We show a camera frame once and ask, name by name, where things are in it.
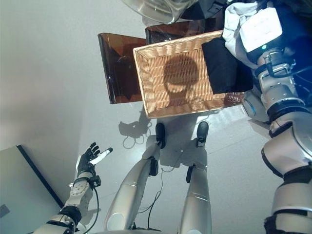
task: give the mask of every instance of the wicker basket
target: wicker basket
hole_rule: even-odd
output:
[[[208,80],[202,43],[222,31],[133,49],[148,118],[168,117],[240,104],[243,93],[214,95]]]

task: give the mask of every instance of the black towel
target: black towel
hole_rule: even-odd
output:
[[[224,39],[215,38],[202,44],[213,93],[245,92],[252,89],[253,76],[250,68],[237,60],[224,43]]]

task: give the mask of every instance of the wire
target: wire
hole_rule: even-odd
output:
[[[273,77],[273,78],[285,78],[285,77],[297,75],[297,74],[302,73],[302,72],[305,72],[305,71],[307,71],[307,70],[311,70],[311,69],[312,69],[312,66],[307,66],[307,67],[305,67],[305,68],[300,69],[299,71],[290,72],[290,73],[287,73],[287,74],[284,74],[284,75],[275,75],[275,74],[274,74],[274,71],[273,71],[273,67],[272,67],[272,63],[271,63],[271,62],[267,63],[267,68],[268,68],[269,75],[270,75],[271,77]]]
[[[163,181],[163,178],[162,178],[163,172],[164,172],[164,170],[161,168],[161,188],[160,188],[160,191],[158,191],[158,192],[156,193],[154,202],[152,203],[150,212],[148,213],[147,228],[150,228],[150,217],[151,217],[151,212],[152,212],[152,209],[153,209],[153,207],[154,207],[154,205],[155,205],[155,202],[158,200],[158,198],[159,198],[160,195],[161,195],[161,191],[162,191],[162,188],[163,188],[163,185],[164,185],[164,181]]]
[[[97,196],[97,215],[96,215],[96,218],[95,218],[93,224],[91,225],[91,227],[88,230],[86,230],[83,234],[87,234],[94,227],[94,225],[96,224],[97,219],[98,219],[99,202],[98,202],[98,192],[97,192],[96,188],[94,188],[94,192],[96,193],[96,196]]]
[[[312,81],[309,81],[307,79],[304,79],[303,77],[301,77],[300,75],[296,75],[296,77],[298,77],[299,79],[302,79],[303,81],[305,81],[306,83],[312,84]]]
[[[163,177],[162,177],[163,172],[164,172],[164,170],[161,168],[161,187],[160,187],[160,190],[157,191],[157,193],[156,193],[156,195],[155,195],[155,198],[154,198],[154,201],[153,201],[152,204],[151,204],[150,206],[148,206],[144,211],[137,212],[137,214],[141,214],[141,213],[147,212],[149,209],[151,209],[151,208],[154,206],[155,202],[156,202],[156,201],[158,200],[158,198],[160,197],[161,192],[162,192],[162,188],[163,188],[163,186],[164,186],[164,181],[163,181]]]

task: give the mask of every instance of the white cloth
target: white cloth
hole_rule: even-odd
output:
[[[258,66],[250,62],[247,58],[246,50],[239,35],[239,30],[244,22],[257,13],[257,8],[258,2],[237,2],[228,6],[225,10],[222,35],[225,39],[225,47],[231,54],[252,69],[256,69]]]

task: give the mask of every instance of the floor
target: floor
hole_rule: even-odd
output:
[[[143,38],[138,14],[116,0],[1,0],[0,10],[0,148],[22,144],[63,201],[78,155],[93,141],[114,149],[96,166],[102,180],[100,213],[91,233],[103,230],[114,194],[153,140],[157,121],[164,122],[168,134],[160,166],[176,168],[163,175],[151,226],[177,232],[188,188],[189,144],[201,120],[210,126],[206,151],[213,233],[265,233],[263,220],[281,180],[261,159],[266,131],[255,131],[241,106],[149,121],[142,102],[109,104],[97,34]],[[142,207],[153,201],[160,186],[160,174],[148,179]],[[95,208],[93,197],[83,220],[87,226]],[[137,216],[137,226],[147,226],[147,215]]]

